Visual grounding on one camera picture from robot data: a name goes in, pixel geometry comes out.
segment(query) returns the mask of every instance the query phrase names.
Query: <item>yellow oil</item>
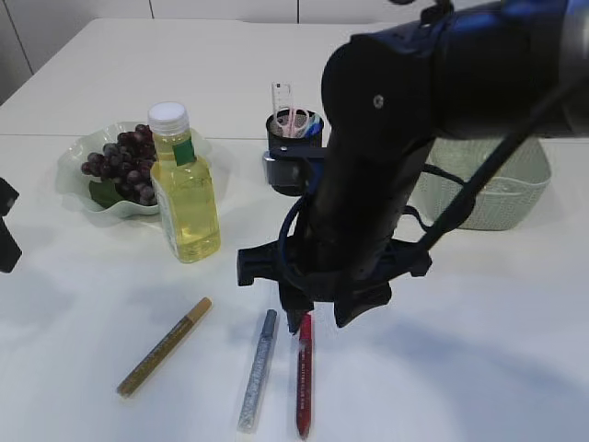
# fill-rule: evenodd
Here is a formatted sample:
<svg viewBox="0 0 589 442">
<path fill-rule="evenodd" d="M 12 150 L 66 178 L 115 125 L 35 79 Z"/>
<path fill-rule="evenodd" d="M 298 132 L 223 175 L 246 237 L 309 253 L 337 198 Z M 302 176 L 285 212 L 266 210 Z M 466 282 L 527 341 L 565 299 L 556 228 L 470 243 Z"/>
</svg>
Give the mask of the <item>yellow oil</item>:
<svg viewBox="0 0 589 442">
<path fill-rule="evenodd" d="M 202 157 L 181 166 L 176 162 L 174 145 L 190 139 L 190 131 L 154 134 L 157 162 L 151 170 L 164 230 L 181 262 L 196 262 L 221 247 L 209 165 Z"/>
</svg>

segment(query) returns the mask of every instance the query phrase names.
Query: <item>glitter pen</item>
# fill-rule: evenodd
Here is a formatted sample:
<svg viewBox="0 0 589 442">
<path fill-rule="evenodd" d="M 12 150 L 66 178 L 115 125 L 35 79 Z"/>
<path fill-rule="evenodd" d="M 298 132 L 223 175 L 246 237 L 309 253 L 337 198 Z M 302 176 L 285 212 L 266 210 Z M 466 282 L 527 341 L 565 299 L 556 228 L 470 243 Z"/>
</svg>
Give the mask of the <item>glitter pen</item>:
<svg viewBox="0 0 589 442">
<path fill-rule="evenodd" d="M 174 328 L 164 336 L 156 347 L 149 352 L 143 361 L 121 382 L 117 387 L 117 392 L 123 397 L 130 397 L 135 390 L 144 383 L 147 377 L 156 369 L 156 367 L 169 355 L 169 353 L 178 345 L 184 336 L 188 334 L 191 328 L 198 320 L 211 308 L 211 299 L 204 297 L 194 306 L 194 308 L 182 318 Z"/>
<path fill-rule="evenodd" d="M 296 428 L 301 438 L 311 428 L 311 381 L 313 375 L 313 328 L 311 315 L 303 317 L 299 332 L 298 374 L 296 379 Z"/>
<path fill-rule="evenodd" d="M 251 433 L 254 429 L 256 414 L 260 406 L 261 393 L 268 374 L 275 323 L 276 310 L 268 310 L 266 312 L 264 326 L 261 329 L 258 349 L 256 350 L 251 372 L 249 373 L 248 387 L 246 388 L 246 395 L 243 398 L 241 413 L 239 414 L 237 430 L 242 433 Z"/>
</svg>

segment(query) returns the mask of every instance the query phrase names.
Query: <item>white wall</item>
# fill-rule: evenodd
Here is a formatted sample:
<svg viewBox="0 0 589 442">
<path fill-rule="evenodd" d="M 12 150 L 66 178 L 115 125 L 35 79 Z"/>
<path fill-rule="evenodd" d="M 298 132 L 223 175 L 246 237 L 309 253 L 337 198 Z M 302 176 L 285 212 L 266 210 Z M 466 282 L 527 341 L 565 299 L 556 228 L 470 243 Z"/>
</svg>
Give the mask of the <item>white wall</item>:
<svg viewBox="0 0 589 442">
<path fill-rule="evenodd" d="M 10 18 L 0 1 L 0 104 L 30 77 L 29 66 Z"/>
<path fill-rule="evenodd" d="M 148 0 L 6 0 L 6 5 L 34 71 L 94 18 L 151 18 Z"/>
<path fill-rule="evenodd" d="M 456 9 L 489 3 L 490 0 L 454 0 Z M 407 23 L 419 19 L 433 0 L 397 6 L 387 0 L 300 0 L 301 23 Z"/>
<path fill-rule="evenodd" d="M 155 18 L 296 23 L 296 0 L 151 0 Z"/>
<path fill-rule="evenodd" d="M 17 34 L 6 13 L 6 2 Z M 458 8 L 484 0 L 455 0 Z M 433 0 L 394 6 L 387 0 L 0 0 L 0 103 L 98 17 L 226 18 L 254 22 L 402 23 Z"/>
</svg>

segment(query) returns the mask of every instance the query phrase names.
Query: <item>plastic bottle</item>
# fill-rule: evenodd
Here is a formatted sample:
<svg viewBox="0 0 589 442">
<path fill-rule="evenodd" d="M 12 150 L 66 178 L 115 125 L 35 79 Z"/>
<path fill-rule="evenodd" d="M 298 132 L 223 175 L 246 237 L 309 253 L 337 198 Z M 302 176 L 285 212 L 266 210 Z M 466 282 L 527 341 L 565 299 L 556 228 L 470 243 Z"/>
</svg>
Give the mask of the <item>plastic bottle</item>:
<svg viewBox="0 0 589 442">
<path fill-rule="evenodd" d="M 167 241 L 181 262 L 196 262 L 221 246 L 209 166 L 194 155 L 184 106 L 156 104 L 149 111 L 149 126 L 157 152 L 152 182 Z"/>
</svg>

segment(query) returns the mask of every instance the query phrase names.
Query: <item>green label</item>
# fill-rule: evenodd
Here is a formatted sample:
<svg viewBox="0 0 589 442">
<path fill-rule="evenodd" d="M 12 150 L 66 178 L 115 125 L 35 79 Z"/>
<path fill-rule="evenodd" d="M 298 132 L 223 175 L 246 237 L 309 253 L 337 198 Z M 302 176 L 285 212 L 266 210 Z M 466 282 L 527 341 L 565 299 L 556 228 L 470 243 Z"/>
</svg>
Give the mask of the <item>green label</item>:
<svg viewBox="0 0 589 442">
<path fill-rule="evenodd" d="M 194 146 L 192 145 L 192 138 L 174 145 L 174 158 L 176 165 L 182 166 L 184 164 L 194 162 Z"/>
</svg>

